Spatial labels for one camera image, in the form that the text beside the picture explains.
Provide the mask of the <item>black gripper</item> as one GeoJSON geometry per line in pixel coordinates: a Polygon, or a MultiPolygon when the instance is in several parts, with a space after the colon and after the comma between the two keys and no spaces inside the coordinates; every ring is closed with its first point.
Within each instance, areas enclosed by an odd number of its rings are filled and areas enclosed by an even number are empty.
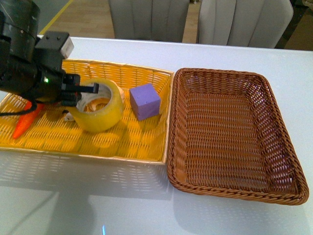
{"type": "Polygon", "coordinates": [[[99,92],[98,83],[88,86],[79,86],[79,83],[79,75],[63,69],[51,70],[35,61],[29,63],[17,57],[0,61],[0,90],[24,99],[75,107],[82,98],[81,93],[99,92]]]}

